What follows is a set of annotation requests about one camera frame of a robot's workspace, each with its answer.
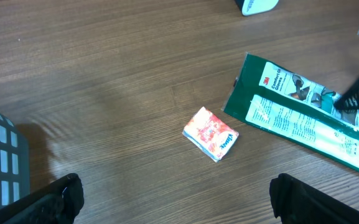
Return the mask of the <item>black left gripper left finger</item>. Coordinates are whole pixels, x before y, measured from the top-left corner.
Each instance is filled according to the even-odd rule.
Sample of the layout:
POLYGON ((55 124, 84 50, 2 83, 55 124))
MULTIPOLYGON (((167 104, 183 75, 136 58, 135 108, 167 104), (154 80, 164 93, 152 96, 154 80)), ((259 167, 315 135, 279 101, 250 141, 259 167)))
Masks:
POLYGON ((0 208, 0 223, 73 224, 84 203, 81 179, 70 173, 0 208))

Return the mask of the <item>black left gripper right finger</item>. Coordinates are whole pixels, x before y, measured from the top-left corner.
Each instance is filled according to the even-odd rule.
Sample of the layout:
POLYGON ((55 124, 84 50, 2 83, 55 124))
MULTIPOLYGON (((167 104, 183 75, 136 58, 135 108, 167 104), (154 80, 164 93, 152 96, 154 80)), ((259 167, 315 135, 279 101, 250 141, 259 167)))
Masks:
POLYGON ((271 180, 269 196, 275 218, 283 224, 359 224, 359 211, 289 174, 271 180))

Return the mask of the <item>green white sachet packet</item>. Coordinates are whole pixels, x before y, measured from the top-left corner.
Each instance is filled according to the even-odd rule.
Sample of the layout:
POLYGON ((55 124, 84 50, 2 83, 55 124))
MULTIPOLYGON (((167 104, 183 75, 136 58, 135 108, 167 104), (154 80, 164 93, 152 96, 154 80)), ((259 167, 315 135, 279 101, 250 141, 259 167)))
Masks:
POLYGON ((252 54, 223 111, 359 171, 359 110, 334 107, 340 94, 252 54))

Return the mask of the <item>small orange white box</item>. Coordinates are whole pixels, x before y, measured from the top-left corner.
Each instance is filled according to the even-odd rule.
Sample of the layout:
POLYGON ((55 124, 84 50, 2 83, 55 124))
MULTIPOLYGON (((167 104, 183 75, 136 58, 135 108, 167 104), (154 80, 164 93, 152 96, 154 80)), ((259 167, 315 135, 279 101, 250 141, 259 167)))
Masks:
POLYGON ((239 136, 205 107, 194 114, 182 134, 215 162, 228 153, 239 136))

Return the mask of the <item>white barcode scanner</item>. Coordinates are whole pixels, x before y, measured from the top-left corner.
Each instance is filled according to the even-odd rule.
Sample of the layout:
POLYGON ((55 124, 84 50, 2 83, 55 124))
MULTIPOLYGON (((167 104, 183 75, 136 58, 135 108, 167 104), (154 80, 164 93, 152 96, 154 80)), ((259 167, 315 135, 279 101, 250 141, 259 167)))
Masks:
POLYGON ((279 0, 235 0, 244 16, 268 12, 275 8, 278 2, 279 0))

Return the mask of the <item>grey plastic mesh basket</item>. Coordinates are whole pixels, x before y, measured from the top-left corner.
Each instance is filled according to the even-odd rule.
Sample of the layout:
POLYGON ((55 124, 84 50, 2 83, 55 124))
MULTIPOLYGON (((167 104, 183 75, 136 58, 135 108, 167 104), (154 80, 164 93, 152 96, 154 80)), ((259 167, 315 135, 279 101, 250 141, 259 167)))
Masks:
POLYGON ((0 113, 0 209, 30 194, 29 145, 0 113))

